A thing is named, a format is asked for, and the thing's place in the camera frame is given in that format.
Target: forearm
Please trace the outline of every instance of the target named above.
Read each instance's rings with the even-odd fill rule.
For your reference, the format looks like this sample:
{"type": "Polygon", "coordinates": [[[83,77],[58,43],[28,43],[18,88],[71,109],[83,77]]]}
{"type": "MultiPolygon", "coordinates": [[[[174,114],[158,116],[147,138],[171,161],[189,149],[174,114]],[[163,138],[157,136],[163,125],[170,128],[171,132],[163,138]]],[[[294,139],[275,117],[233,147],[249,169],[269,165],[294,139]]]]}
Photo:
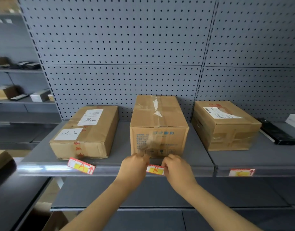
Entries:
{"type": "Polygon", "coordinates": [[[199,185],[195,185],[186,191],[183,197],[205,218],[215,231],[261,230],[199,185]]]}
{"type": "Polygon", "coordinates": [[[119,181],[114,181],[93,203],[61,231],[101,231],[130,192],[125,185],[119,181]]]}

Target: hand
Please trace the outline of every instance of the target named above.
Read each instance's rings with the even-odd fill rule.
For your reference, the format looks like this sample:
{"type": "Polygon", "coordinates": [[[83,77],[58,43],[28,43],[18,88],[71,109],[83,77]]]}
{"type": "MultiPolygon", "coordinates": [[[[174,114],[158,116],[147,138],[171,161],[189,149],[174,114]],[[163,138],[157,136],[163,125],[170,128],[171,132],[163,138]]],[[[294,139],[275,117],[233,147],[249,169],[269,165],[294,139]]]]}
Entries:
{"type": "Polygon", "coordinates": [[[121,163],[115,182],[122,183],[130,191],[135,190],[145,178],[149,164],[150,157],[148,155],[140,156],[135,153],[126,157],[121,163]]]}
{"type": "Polygon", "coordinates": [[[168,182],[181,196],[197,185],[191,166],[180,156],[170,154],[164,158],[161,166],[165,167],[168,182]]]}

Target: box top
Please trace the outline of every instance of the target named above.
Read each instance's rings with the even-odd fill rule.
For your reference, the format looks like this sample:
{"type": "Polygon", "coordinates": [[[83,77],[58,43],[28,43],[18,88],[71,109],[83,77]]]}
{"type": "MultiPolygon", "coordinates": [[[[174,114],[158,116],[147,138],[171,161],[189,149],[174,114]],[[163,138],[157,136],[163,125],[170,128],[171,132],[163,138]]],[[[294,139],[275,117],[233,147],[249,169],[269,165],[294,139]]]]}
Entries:
{"type": "Polygon", "coordinates": [[[138,95],[130,127],[188,127],[175,96],[138,95]]]}
{"type": "Polygon", "coordinates": [[[59,131],[50,141],[50,143],[104,143],[108,135],[111,123],[118,110],[117,106],[85,106],[79,109],[74,116],[63,126],[62,130],[65,129],[76,129],[77,135],[76,140],[55,140],[61,131],[59,131]],[[79,125],[79,121],[82,119],[84,114],[88,110],[103,110],[99,116],[99,120],[96,125],[79,125]]]}
{"type": "Polygon", "coordinates": [[[261,125],[254,117],[238,108],[230,101],[196,101],[195,109],[203,109],[211,121],[216,125],[230,124],[258,124],[261,125]]]}

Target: red and white label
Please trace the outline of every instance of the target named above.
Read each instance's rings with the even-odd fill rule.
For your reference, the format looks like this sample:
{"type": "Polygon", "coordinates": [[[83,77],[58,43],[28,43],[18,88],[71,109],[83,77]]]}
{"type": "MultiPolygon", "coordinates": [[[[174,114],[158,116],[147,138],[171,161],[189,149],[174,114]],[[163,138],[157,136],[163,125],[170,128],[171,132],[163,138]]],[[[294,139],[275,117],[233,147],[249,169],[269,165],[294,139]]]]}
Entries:
{"type": "Polygon", "coordinates": [[[252,177],[255,171],[253,168],[231,168],[229,177],[252,177]]]}
{"type": "Polygon", "coordinates": [[[72,157],[68,160],[67,166],[90,175],[92,175],[95,170],[94,165],[88,164],[84,161],[72,157]]]}
{"type": "Polygon", "coordinates": [[[165,175],[165,168],[159,165],[149,164],[147,166],[147,172],[158,175],[165,175]]]}

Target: person's left hand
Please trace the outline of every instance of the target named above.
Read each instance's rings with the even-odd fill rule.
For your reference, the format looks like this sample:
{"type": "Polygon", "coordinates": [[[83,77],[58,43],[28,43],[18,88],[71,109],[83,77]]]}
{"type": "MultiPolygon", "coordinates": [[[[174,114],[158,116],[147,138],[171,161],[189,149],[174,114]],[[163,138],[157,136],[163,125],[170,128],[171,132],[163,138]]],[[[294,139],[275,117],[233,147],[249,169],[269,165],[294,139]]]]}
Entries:
{"type": "Polygon", "coordinates": [[[145,178],[149,163],[150,157],[148,155],[140,156],[135,153],[126,157],[121,163],[115,182],[122,183],[130,191],[134,191],[145,178]]]}

